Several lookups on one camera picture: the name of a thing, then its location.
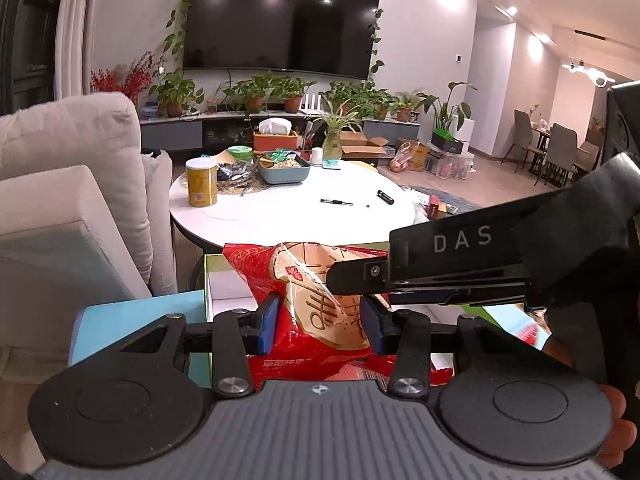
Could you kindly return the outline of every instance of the glass vase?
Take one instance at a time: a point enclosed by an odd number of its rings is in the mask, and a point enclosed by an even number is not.
[[[342,143],[340,132],[327,131],[322,143],[322,160],[340,160],[342,158]]]

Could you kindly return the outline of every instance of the gray drawer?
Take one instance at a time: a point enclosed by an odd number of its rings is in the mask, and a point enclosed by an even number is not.
[[[401,123],[399,121],[365,120],[363,133],[367,139],[385,137],[390,145],[395,145],[398,139],[418,139],[418,123]]]
[[[142,147],[151,150],[198,150],[202,148],[202,122],[180,121],[141,126]]]

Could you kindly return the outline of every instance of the tv cabinet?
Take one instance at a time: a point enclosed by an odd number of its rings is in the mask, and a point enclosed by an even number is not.
[[[219,153],[229,146],[253,143],[253,132],[261,121],[281,117],[291,121],[294,128],[304,131],[306,122],[319,117],[317,114],[287,114],[283,111],[265,111],[257,114],[244,112],[201,113],[178,118],[162,117],[141,120],[142,148],[176,152],[183,150],[201,150]],[[417,139],[418,123],[401,123],[393,119],[379,121],[365,119],[363,133],[367,138],[385,137],[390,145],[396,139]],[[321,131],[316,135],[316,145],[322,143]]]

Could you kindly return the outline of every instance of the yellow canister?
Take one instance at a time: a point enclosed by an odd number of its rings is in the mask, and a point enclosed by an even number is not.
[[[194,207],[206,207],[218,201],[218,165],[210,158],[192,158],[187,161],[187,183],[189,185],[189,204]]]

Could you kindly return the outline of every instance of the finger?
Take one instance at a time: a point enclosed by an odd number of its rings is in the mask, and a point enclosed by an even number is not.
[[[613,410],[613,417],[620,418],[626,410],[625,395],[617,388],[609,386],[608,384],[601,384],[600,388],[609,399],[611,403],[611,409]]]
[[[622,464],[622,459],[625,457],[624,453],[610,453],[607,455],[600,455],[598,462],[601,466],[611,469],[617,465]]]
[[[566,347],[553,336],[549,336],[545,345],[542,347],[542,351],[549,357],[564,363],[567,366],[572,366],[571,356]]]
[[[636,425],[621,418],[613,422],[609,436],[602,444],[602,453],[611,454],[626,451],[636,440]]]

